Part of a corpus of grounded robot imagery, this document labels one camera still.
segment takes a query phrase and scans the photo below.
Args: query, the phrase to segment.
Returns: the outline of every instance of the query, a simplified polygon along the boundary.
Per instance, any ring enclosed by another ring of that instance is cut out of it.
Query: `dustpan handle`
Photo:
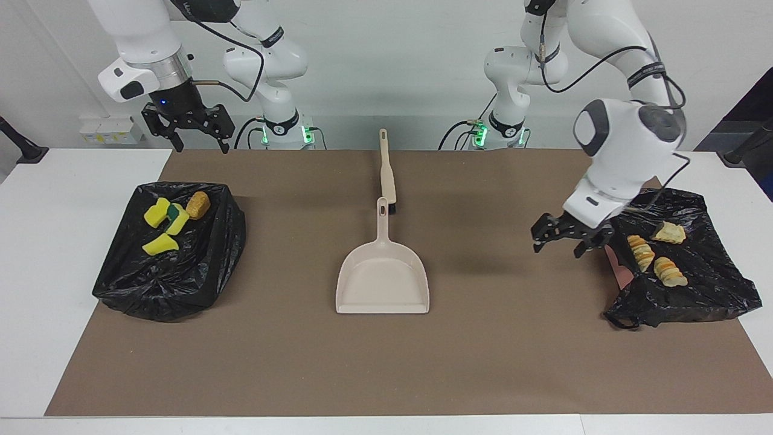
[[[379,146],[381,148],[381,196],[390,204],[397,202],[397,190],[394,188],[394,172],[389,162],[389,138],[386,129],[379,130]]]
[[[376,201],[376,241],[389,241],[389,200]]]

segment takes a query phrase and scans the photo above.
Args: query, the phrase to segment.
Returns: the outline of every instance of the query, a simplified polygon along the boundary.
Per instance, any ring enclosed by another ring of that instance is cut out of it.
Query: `black plastic bag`
[[[645,189],[632,202],[643,208],[657,190]],[[663,221],[682,225],[687,240],[681,245],[652,241]],[[624,212],[612,220],[615,235],[609,246],[620,265],[633,275],[633,281],[604,313],[615,326],[631,329],[662,322],[703,322],[734,319],[762,307],[754,283],[745,279],[724,250],[714,230],[703,197],[682,190],[666,189],[646,212]],[[658,257],[672,259],[689,285],[669,288],[655,275],[653,267],[642,273],[628,246],[629,235],[649,241]]]
[[[172,236],[178,251],[150,256],[142,246],[158,237],[143,214],[159,197],[183,207],[202,190],[212,203],[198,221]],[[94,284],[92,294],[105,305],[142,319],[169,321],[211,307],[223,292],[244,249],[244,213],[228,186],[158,182],[138,186]]]

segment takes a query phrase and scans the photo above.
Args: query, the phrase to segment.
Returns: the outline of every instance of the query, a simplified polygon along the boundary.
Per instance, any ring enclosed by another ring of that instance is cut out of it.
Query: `electrical socket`
[[[111,116],[84,119],[80,135],[95,145],[137,145],[142,140],[142,129],[131,116]]]

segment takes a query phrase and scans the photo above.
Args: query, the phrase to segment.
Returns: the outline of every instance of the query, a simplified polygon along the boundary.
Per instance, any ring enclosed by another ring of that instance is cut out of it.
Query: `white table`
[[[417,416],[308,418],[43,418],[97,301],[90,291],[134,187],[156,181],[168,150],[52,149],[0,184],[0,434],[85,433],[539,433],[763,434],[756,416]],[[773,204],[744,170],[711,153],[672,184],[706,198],[741,272],[773,300]],[[664,180],[680,164],[674,159]],[[773,369],[773,311],[741,318]]]

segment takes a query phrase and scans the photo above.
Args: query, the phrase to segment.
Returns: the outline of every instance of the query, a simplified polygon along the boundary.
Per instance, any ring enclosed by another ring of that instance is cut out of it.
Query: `bread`
[[[198,221],[209,210],[209,197],[202,191],[196,192],[186,205],[186,212],[190,215],[192,221]]]
[[[652,264],[652,260],[655,259],[655,253],[645,239],[638,235],[628,236],[628,246],[633,251],[633,256],[636,259],[639,270],[645,272],[649,269],[649,265]]]
[[[687,278],[676,267],[676,263],[666,257],[660,257],[655,260],[655,275],[666,287],[687,285]]]
[[[652,235],[652,240],[664,241],[672,245],[681,245],[687,239],[682,225],[672,224],[671,222],[661,222]]]

